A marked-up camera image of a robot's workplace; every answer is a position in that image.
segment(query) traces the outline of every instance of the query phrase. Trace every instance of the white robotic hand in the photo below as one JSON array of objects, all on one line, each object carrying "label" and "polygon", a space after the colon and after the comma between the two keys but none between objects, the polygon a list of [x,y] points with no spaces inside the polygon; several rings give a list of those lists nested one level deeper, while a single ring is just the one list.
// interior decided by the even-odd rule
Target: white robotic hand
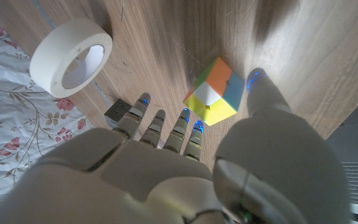
[{"label": "white robotic hand", "polygon": [[247,81],[250,118],[222,140],[213,175],[200,159],[197,121],[179,155],[190,112],[163,149],[160,110],[134,137],[144,93],[112,130],[92,129],[29,169],[0,205],[0,223],[349,223],[349,195],[328,145],[291,109],[260,68]]},{"label": "white robotic hand", "polygon": [[184,109],[163,149],[164,110],[135,141],[144,93],[112,130],[92,129],[43,156],[0,206],[0,223],[232,223],[200,159],[197,121],[183,155]]}]

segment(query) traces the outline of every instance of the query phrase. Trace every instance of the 2x2 rubik's cube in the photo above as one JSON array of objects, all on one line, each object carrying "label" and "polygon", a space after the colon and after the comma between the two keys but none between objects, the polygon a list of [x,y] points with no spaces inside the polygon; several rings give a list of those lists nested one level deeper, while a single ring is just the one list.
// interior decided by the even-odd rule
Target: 2x2 rubik's cube
[{"label": "2x2 rubik's cube", "polygon": [[245,82],[218,57],[197,77],[183,103],[209,126],[237,113]]}]

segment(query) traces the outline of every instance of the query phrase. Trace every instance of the white tape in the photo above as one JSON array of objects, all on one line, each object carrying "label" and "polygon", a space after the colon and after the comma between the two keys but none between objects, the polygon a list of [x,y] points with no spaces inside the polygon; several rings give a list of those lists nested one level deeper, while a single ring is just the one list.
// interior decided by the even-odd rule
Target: white tape
[{"label": "white tape", "polygon": [[[35,50],[30,76],[52,96],[63,98],[84,88],[110,56],[111,37],[90,19],[72,19],[54,29]],[[89,48],[85,59],[65,75],[71,62]]]}]

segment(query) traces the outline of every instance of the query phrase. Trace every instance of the floral fabric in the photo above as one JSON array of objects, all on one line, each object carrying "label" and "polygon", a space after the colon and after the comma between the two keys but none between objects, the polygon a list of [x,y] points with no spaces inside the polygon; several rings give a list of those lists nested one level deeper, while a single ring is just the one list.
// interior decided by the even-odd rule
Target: floral fabric
[{"label": "floral fabric", "polygon": [[37,159],[92,128],[69,99],[54,98],[31,80],[29,64],[0,27],[0,203]]}]

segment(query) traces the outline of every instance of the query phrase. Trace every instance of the wooden table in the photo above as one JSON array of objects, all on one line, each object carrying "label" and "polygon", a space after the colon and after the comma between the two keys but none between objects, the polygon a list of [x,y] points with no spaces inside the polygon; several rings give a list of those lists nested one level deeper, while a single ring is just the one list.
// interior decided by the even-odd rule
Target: wooden table
[{"label": "wooden table", "polygon": [[[56,26],[89,17],[113,36],[95,82],[111,102],[151,94],[141,134],[164,109],[167,138],[192,82],[217,56],[243,78],[264,68],[294,113],[324,138],[358,105],[358,0],[38,2]],[[30,56],[52,30],[32,0],[0,0],[0,25]],[[108,105],[93,85],[70,99],[95,126],[107,127]],[[246,100],[245,91],[238,114],[205,128],[201,160],[210,168],[220,140],[247,117]]]}]

